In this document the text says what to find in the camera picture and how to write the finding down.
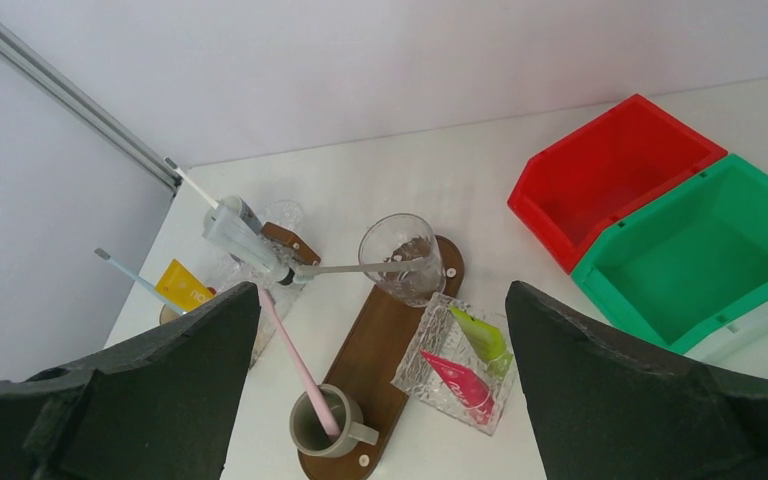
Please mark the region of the pink toothbrush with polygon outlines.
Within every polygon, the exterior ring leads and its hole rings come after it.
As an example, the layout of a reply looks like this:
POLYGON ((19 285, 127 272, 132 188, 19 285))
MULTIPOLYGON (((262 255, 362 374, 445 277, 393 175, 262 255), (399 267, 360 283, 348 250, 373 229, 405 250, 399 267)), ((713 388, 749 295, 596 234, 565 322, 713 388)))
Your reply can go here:
POLYGON ((304 386, 305 393, 314 409, 320 426, 330 440, 336 440, 341 434, 341 428, 331 412, 325 397, 318 384, 314 381, 309 369, 296 349, 292 339, 286 331, 281 317, 277 313, 275 303, 269 292, 262 286, 257 287, 261 308, 269 315, 276 328, 276 333, 281 338, 295 370, 304 386))

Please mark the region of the grey ceramic cup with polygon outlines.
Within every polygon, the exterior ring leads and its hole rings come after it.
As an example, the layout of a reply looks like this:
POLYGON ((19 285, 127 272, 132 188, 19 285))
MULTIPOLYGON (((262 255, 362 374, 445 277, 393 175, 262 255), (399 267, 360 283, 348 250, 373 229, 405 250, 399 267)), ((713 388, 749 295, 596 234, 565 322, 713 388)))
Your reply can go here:
POLYGON ((360 444, 375 446, 379 432, 368 426, 360 405, 341 389, 318 386, 324 404, 317 408, 302 394, 291 410, 289 431, 299 452, 313 457, 338 458, 360 444))

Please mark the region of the clear textured acrylic holder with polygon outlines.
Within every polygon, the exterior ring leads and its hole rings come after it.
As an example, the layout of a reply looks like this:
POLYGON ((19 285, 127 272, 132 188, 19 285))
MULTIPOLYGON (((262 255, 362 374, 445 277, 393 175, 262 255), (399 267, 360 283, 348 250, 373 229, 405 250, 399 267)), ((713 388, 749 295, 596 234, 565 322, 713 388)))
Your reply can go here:
POLYGON ((513 355, 507 319, 504 315, 487 313, 462 300, 436 293, 425 308, 417 333, 398 365, 391 384, 409 397, 491 436, 497 429, 512 390, 513 381, 517 376, 514 355, 509 371, 503 380, 489 375, 486 366, 476 356, 454 316, 449 311, 450 306, 455 306, 473 317, 497 327, 502 332, 508 349, 513 355), (491 420, 487 425, 475 423, 459 400, 422 357, 421 350, 468 367, 489 385, 495 406, 491 420))

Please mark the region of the yellow toothpaste tube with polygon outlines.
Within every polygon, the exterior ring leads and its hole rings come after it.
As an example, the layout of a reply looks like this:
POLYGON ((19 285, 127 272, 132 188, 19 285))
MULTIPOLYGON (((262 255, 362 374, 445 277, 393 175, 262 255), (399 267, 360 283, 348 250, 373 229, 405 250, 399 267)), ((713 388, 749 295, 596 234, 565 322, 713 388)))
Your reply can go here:
POLYGON ((155 285, 155 291, 181 310, 189 312, 208 302, 216 290, 205 286, 177 259, 173 259, 155 285))

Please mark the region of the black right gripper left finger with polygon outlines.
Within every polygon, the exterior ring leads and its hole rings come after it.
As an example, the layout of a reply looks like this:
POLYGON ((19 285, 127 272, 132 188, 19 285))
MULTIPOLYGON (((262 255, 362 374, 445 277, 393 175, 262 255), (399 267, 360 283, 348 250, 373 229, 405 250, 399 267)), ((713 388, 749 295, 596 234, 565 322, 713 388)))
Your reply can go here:
POLYGON ((217 479, 257 335, 257 287, 0 381, 0 479, 217 479))

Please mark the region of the red toothpaste tube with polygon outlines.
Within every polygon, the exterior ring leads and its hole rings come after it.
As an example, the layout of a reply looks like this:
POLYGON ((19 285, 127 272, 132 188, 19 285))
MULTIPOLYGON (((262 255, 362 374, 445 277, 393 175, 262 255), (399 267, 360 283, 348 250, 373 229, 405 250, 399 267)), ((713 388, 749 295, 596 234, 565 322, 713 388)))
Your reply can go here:
POLYGON ((420 354, 478 425, 487 425, 495 401, 489 385, 468 367, 421 350, 420 354))

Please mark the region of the white toothpaste tube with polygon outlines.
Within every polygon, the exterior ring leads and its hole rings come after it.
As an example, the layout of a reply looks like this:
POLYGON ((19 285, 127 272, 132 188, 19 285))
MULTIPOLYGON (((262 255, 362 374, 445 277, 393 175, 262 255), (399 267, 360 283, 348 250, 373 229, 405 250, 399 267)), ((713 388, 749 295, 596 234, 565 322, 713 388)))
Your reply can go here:
POLYGON ((208 214, 203 237, 275 283, 293 283, 295 272, 290 266, 226 205, 218 204, 208 214))

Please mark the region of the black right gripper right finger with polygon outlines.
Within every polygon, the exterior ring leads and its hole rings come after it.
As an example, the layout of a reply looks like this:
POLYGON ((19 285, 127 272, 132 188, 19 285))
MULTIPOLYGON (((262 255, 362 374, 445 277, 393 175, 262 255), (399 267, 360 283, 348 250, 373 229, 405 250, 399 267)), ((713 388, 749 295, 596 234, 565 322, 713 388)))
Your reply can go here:
POLYGON ((768 379, 672 353, 534 286, 505 299, 550 479, 768 479, 768 379))

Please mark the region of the green toothpaste tube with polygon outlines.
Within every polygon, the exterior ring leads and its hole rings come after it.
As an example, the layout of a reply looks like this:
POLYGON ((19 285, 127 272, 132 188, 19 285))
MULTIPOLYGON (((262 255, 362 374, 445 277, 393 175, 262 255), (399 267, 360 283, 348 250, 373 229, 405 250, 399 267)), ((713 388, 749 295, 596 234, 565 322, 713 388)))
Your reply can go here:
POLYGON ((503 380, 513 361, 502 332, 495 326, 484 322, 469 313, 450 306, 449 311, 461 328, 476 356, 486 366, 487 373, 503 380))

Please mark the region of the orange ceramic cup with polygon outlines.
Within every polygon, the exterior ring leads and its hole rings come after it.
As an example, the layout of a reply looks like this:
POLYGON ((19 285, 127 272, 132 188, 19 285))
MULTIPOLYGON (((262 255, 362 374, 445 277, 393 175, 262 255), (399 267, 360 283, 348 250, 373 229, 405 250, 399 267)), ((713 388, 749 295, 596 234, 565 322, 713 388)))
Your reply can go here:
MULTIPOLYGON (((208 287, 207 290, 210 292, 209 298, 213 298, 217 294, 217 290, 213 287, 208 287)), ((159 324, 164 325, 177 319, 178 317, 179 315, 175 311, 164 305, 159 313, 159 324)))

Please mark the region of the clear glass tumbler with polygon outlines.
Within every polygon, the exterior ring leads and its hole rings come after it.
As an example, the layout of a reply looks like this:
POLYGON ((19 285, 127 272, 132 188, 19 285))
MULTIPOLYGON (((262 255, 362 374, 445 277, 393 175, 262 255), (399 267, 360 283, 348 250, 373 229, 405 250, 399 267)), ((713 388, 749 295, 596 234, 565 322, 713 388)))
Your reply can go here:
POLYGON ((358 263, 409 262, 413 270, 371 271, 374 284, 396 300, 423 308, 435 293, 443 291, 446 280, 440 247, 431 226, 411 213, 389 215, 364 234, 358 249, 358 263))

